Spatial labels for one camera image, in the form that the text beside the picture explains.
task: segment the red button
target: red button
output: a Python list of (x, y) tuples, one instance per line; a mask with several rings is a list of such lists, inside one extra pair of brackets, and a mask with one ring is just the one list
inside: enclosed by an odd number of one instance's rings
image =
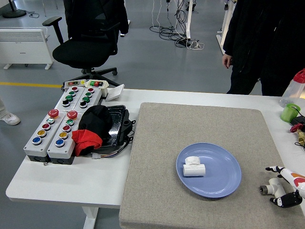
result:
[(51, 118), (55, 118), (59, 115), (59, 111), (57, 109), (53, 109), (53, 110), (50, 110), (48, 115), (51, 117)]
[(44, 124), (44, 125), (42, 125), (42, 129), (43, 130), (49, 130), (51, 128), (51, 125), (50, 124)]
[(70, 131), (71, 131), (71, 126), (65, 125), (65, 126), (62, 128), (62, 130), (63, 130), (64, 132), (70, 132)]
[(71, 90), (74, 91), (74, 92), (78, 92), (78, 88), (77, 87), (72, 87)]
[(70, 119), (75, 119), (77, 118), (77, 111), (69, 111), (67, 113), (67, 117), (70, 118)]
[(88, 88), (88, 92), (94, 93), (94, 89), (93, 88)]

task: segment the gray felt mat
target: gray felt mat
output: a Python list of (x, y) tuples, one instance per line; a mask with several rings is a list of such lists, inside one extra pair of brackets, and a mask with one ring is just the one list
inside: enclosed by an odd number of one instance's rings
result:
[[(186, 146), (207, 142), (228, 150), (240, 164), (238, 189), (220, 199), (201, 197), (179, 179), (176, 159)], [(143, 103), (132, 145), (120, 209), (122, 229), (303, 228), (299, 206), (279, 208), (262, 196), (283, 166), (258, 110)], [(291, 186), (281, 180), (287, 192)]]

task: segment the green cup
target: green cup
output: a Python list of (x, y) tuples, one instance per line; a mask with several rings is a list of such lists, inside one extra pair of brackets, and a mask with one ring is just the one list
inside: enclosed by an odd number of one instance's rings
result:
[(299, 114), (301, 108), (295, 104), (287, 104), (286, 107), (284, 108), (282, 114), (281, 114), (281, 119), (284, 122), (291, 122), (297, 115)]

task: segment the robotic hand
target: robotic hand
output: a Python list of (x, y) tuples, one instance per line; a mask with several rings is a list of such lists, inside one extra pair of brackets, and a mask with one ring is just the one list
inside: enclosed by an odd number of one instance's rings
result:
[(279, 173), (278, 178), (283, 178), (296, 189), (295, 192), (285, 194), (281, 197), (270, 198), (272, 203), (281, 208), (290, 208), (302, 203), (303, 198), (305, 198), (305, 176), (279, 166), (267, 167), (266, 170)]

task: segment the white radiator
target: white radiator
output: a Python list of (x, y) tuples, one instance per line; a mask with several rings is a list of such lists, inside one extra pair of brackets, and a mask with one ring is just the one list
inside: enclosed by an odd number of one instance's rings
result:
[(53, 64), (42, 29), (0, 29), (0, 63), (4, 69), (12, 64)]

